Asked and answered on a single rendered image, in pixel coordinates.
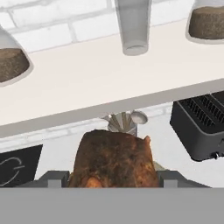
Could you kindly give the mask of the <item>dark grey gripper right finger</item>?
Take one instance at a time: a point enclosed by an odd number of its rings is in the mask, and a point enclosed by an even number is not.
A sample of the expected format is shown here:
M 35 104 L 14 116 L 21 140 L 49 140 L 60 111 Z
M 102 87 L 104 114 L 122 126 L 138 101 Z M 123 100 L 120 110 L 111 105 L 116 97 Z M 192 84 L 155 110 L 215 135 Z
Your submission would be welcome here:
M 157 171 L 159 186 L 163 188 L 207 188 L 207 185 L 202 185 L 198 182 L 185 178 L 178 171 Z

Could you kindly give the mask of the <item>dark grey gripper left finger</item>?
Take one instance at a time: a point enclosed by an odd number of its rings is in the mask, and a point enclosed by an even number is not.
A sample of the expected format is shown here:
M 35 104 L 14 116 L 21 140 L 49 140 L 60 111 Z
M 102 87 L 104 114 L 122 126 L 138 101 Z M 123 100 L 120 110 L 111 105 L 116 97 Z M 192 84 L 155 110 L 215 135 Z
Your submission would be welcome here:
M 47 171 L 38 180 L 22 184 L 21 187 L 62 188 L 67 186 L 69 171 Z

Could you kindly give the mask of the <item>black chalkboard sign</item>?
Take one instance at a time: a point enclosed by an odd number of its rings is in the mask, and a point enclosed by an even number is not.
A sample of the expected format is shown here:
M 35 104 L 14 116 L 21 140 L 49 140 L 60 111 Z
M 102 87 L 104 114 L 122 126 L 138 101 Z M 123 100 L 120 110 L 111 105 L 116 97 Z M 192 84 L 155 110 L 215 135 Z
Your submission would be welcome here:
M 0 153 L 0 187 L 14 187 L 34 180 L 43 145 Z

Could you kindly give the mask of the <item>black toaster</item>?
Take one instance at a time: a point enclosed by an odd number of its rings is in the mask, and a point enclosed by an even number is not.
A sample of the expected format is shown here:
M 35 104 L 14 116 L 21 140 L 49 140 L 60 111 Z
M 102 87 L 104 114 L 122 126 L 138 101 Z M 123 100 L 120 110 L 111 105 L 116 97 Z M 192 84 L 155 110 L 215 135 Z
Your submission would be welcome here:
M 192 160 L 224 157 L 224 91 L 175 101 L 170 125 Z

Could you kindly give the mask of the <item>brown roast chicken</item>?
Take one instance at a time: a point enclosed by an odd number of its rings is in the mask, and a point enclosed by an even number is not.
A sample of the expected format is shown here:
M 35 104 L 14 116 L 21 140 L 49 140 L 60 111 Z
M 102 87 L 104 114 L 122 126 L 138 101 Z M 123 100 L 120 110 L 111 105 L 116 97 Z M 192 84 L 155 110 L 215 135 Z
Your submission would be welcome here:
M 84 134 L 68 187 L 158 187 L 151 139 L 95 129 Z

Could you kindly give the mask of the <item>grey metal spoon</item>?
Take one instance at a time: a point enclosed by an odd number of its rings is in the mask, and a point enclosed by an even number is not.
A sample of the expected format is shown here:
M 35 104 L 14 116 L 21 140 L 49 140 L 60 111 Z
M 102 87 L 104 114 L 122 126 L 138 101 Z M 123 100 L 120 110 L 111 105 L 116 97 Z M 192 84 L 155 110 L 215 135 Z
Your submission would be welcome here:
M 133 110 L 130 113 L 132 121 L 136 124 L 146 124 L 148 122 L 147 115 L 142 111 Z

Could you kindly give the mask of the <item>white pot with brown soil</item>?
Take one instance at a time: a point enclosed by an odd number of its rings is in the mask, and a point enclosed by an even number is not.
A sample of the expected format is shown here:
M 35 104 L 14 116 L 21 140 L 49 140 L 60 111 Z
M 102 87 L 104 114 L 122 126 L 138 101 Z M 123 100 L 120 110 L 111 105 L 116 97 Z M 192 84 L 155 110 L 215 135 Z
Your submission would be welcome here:
M 224 44 L 224 0 L 193 0 L 185 36 L 194 43 Z
M 27 77 L 33 68 L 25 49 L 0 25 L 0 88 Z

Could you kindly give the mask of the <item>grey tall vase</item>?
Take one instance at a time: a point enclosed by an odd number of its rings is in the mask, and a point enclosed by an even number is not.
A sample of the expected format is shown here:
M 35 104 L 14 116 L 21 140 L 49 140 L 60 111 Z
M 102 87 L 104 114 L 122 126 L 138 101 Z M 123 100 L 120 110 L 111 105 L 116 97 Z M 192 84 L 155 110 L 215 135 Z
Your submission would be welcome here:
M 145 54 L 149 49 L 152 0 L 115 0 L 116 15 L 127 56 Z

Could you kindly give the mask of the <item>white wall shelf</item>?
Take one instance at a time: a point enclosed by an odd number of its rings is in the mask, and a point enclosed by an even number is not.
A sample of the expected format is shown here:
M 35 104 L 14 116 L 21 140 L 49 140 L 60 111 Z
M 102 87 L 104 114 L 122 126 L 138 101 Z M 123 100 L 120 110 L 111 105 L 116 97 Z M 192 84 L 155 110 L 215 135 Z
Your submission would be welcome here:
M 119 36 L 35 52 L 31 74 L 0 88 L 0 137 L 224 90 L 224 45 L 193 43 L 185 30 L 151 28 L 150 50 L 134 57 Z

